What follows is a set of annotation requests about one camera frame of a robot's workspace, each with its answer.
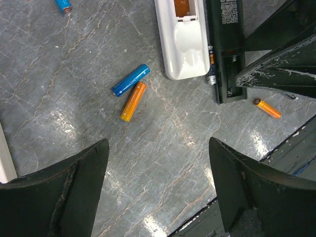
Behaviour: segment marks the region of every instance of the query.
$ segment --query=qr code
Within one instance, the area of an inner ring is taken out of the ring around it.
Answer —
[[[230,24],[238,22],[237,4],[221,5],[222,23]]]

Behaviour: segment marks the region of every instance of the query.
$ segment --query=orange cylinder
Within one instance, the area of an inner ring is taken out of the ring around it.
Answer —
[[[123,110],[120,119],[124,120],[126,122],[130,122],[130,119],[132,118],[136,107],[142,98],[144,91],[146,89],[146,85],[142,82],[138,82],[135,86],[135,89],[133,90],[132,95],[128,99],[128,102],[125,106],[125,109]]]
[[[255,99],[254,104],[259,107],[261,110],[266,112],[267,114],[271,115],[272,117],[279,119],[281,117],[281,113],[277,111],[272,106],[268,105],[266,102],[264,102],[261,99]]]

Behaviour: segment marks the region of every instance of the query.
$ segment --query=marble surface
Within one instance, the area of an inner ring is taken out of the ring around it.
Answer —
[[[54,0],[0,1],[0,121],[19,176],[109,139],[93,237],[167,236],[216,196],[211,136],[259,160],[316,113],[314,102],[259,89],[218,105],[204,77],[167,79],[153,0],[72,4],[63,16]],[[246,34],[280,4],[244,0]],[[148,88],[126,123],[130,93],[111,87],[142,63]]]

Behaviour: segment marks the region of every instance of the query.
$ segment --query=blue battery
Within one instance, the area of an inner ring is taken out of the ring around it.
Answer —
[[[68,0],[55,0],[61,13],[68,13],[70,12],[73,7],[71,6]]]
[[[124,80],[122,80],[119,84],[112,88],[114,95],[120,97],[148,73],[150,73],[149,67],[146,64],[141,65],[130,75],[128,75]]]

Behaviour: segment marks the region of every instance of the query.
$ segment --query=printed label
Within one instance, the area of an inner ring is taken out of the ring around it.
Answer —
[[[238,22],[236,0],[221,0],[222,23],[230,24]]]

